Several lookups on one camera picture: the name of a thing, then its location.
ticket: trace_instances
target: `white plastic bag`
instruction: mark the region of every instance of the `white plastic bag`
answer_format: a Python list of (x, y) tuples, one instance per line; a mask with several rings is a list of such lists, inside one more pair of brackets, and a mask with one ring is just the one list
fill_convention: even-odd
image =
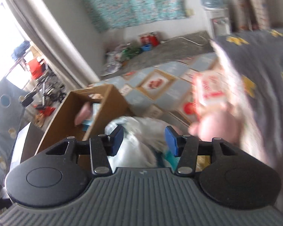
[[(157, 153), (166, 154), (169, 151), (165, 142), (165, 128), (169, 124), (152, 118), (123, 116), (110, 122), (105, 133), (110, 134), (118, 124), (124, 127), (124, 140), (117, 155), (108, 156), (113, 172), (117, 167), (158, 167)], [(164, 165), (171, 167), (165, 160)]]

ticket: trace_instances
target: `bed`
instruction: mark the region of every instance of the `bed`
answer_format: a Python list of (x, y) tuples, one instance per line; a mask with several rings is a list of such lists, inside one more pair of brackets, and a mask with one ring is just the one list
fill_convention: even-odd
[(278, 172), (275, 206), (283, 212), (283, 29), (219, 37), (212, 46), (244, 117), (241, 149)]

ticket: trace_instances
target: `pink package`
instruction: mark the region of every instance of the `pink package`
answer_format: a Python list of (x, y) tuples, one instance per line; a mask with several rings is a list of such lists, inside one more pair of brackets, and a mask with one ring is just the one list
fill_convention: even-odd
[(217, 71), (208, 70), (197, 73), (193, 83), (195, 111), (198, 116), (219, 109), (222, 103), (227, 102), (222, 75)]
[(85, 119), (90, 118), (92, 115), (92, 105), (90, 102), (86, 102), (79, 113), (75, 116), (75, 126), (81, 124)]

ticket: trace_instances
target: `pink object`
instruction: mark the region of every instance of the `pink object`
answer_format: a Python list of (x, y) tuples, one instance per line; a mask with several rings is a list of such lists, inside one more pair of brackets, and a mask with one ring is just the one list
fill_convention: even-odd
[(222, 75), (214, 70), (197, 73), (193, 78), (194, 109), (198, 117), (220, 109), (227, 103)]
[(75, 126), (80, 125), (84, 120), (89, 119), (92, 115), (92, 106), (90, 102), (86, 102), (79, 113), (75, 116)]
[(231, 105), (225, 104), (220, 110), (206, 114), (200, 122), (189, 127), (189, 133), (202, 141), (211, 142), (219, 137), (232, 144), (238, 143), (240, 122), (230, 113)]

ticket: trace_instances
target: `tiled floor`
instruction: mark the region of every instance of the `tiled floor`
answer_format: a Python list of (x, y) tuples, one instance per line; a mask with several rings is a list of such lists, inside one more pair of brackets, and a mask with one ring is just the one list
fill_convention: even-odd
[(161, 119), (183, 132), (196, 115), (193, 110), (192, 79), (197, 72), (217, 63), (215, 53), (205, 53), (167, 62), (92, 84), (113, 84), (140, 117)]

